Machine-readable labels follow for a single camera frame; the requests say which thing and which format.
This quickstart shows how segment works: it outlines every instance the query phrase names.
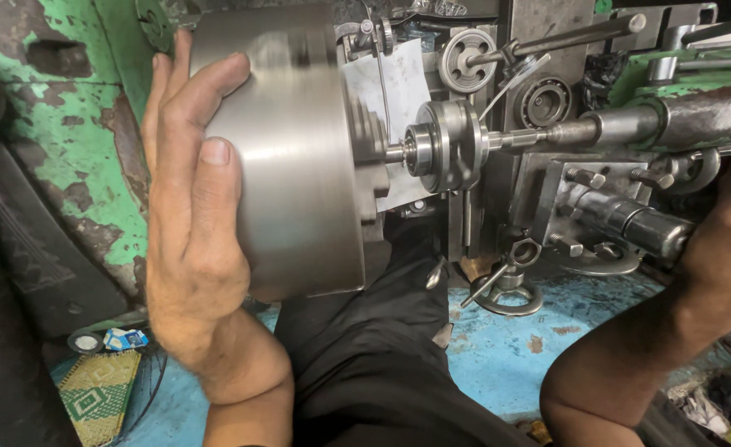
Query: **fingernail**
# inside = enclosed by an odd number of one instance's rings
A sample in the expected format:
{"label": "fingernail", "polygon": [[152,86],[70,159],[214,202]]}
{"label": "fingernail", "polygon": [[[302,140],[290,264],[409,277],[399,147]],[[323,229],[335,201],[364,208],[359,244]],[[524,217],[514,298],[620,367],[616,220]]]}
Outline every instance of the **fingernail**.
{"label": "fingernail", "polygon": [[205,163],[224,166],[230,163],[230,148],[219,138],[208,138],[202,145],[200,157]]}

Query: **forearm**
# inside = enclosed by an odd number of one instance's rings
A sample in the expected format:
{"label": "forearm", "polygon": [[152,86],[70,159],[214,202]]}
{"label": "forearm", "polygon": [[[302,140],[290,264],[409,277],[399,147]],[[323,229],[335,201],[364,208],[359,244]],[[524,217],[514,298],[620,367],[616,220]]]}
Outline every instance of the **forearm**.
{"label": "forearm", "polygon": [[618,433],[638,424],[668,373],[731,331],[731,310],[708,304],[720,302],[717,293],[670,287],[567,349],[548,371],[540,401],[559,445],[593,418]]}
{"label": "forearm", "polygon": [[203,445],[290,445],[293,407],[292,380],[240,403],[211,405]]}
{"label": "forearm", "polygon": [[211,403],[245,401],[281,383],[292,386],[285,349],[243,309],[218,320],[157,312],[152,325],[164,348],[198,376]]}

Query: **bolt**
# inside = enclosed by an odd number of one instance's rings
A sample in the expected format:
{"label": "bolt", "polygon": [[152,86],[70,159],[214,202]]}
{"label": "bolt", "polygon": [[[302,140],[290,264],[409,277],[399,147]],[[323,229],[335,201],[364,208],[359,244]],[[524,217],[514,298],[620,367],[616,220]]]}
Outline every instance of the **bolt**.
{"label": "bolt", "polygon": [[583,210],[575,208],[572,205],[568,204],[559,205],[558,212],[562,216],[570,217],[576,220],[583,216]]}
{"label": "bolt", "polygon": [[630,179],[640,181],[643,185],[660,190],[674,185],[674,176],[662,171],[650,171],[648,169],[635,168],[630,173]]}
{"label": "bolt", "polygon": [[373,22],[369,19],[365,19],[360,23],[360,31],[363,33],[370,33],[373,30]]}
{"label": "bolt", "polygon": [[569,256],[570,258],[577,258],[583,254],[582,243],[579,243],[575,239],[559,235],[559,233],[553,233],[550,235],[550,242],[553,243],[560,253]]}
{"label": "bolt", "polygon": [[571,168],[566,172],[566,179],[595,189],[605,185],[603,174],[593,173],[587,169]]}

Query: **metal handle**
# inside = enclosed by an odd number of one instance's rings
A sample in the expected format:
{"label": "metal handle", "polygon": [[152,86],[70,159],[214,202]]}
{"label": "metal handle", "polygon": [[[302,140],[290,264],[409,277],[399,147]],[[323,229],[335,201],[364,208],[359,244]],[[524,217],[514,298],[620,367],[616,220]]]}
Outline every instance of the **metal handle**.
{"label": "metal handle", "polygon": [[692,31],[682,37],[682,45],[689,46],[690,44],[698,41],[706,41],[714,37],[726,36],[731,34],[731,21],[720,23],[715,26],[709,26],[708,28],[700,29],[698,31]]}
{"label": "metal handle", "polygon": [[495,281],[503,276],[503,274],[506,273],[507,269],[509,269],[509,265],[507,262],[504,262],[500,266],[500,268],[496,270],[496,272],[493,273],[487,279],[487,281],[485,281],[484,284],[482,284],[481,287],[478,288],[478,290],[476,290],[475,293],[470,293],[470,296],[462,301],[461,308],[464,309],[465,307],[469,306],[470,303],[472,303],[480,294],[486,292],[490,287],[492,287],[492,284],[495,284]]}
{"label": "metal handle", "polygon": [[437,265],[434,266],[434,269],[431,269],[429,272],[429,276],[426,278],[426,290],[432,290],[440,283],[440,278],[442,277],[442,268],[446,264],[446,258],[444,256],[440,256],[440,261],[437,262]]}
{"label": "metal handle", "polygon": [[[644,14],[621,17],[607,22],[598,23],[596,25],[587,26],[585,28],[575,29],[574,31],[569,31],[569,33],[545,37],[538,41],[532,41],[526,44],[519,44],[514,48],[512,54],[516,57],[522,57],[534,53],[593,44],[594,42],[599,41],[607,41],[608,39],[616,39],[617,37],[640,33],[646,25],[647,16]],[[497,62],[502,59],[503,54],[500,50],[497,50],[490,53],[480,54],[478,56],[470,56],[467,59],[466,64],[468,67],[472,67],[475,65],[488,64],[489,62]]]}

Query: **trash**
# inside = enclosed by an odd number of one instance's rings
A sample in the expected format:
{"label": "trash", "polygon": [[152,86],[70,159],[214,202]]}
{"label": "trash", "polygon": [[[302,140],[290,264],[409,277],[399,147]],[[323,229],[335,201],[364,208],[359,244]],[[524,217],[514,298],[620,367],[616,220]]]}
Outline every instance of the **trash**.
{"label": "trash", "polygon": [[434,4],[431,0],[414,0],[410,9],[439,16],[463,16],[467,14],[467,7],[449,0],[437,0]]}
{"label": "trash", "polygon": [[708,399],[703,388],[699,387],[696,391],[693,391],[692,396],[685,398],[684,404],[682,411],[688,416],[688,419],[715,434],[722,437],[730,429],[731,424],[721,413],[721,410],[716,408],[716,405]]}
{"label": "trash", "polygon": [[140,348],[148,344],[148,338],[142,331],[132,329],[124,331],[112,328],[106,331],[103,336],[103,344],[112,351],[124,351],[126,349]]}

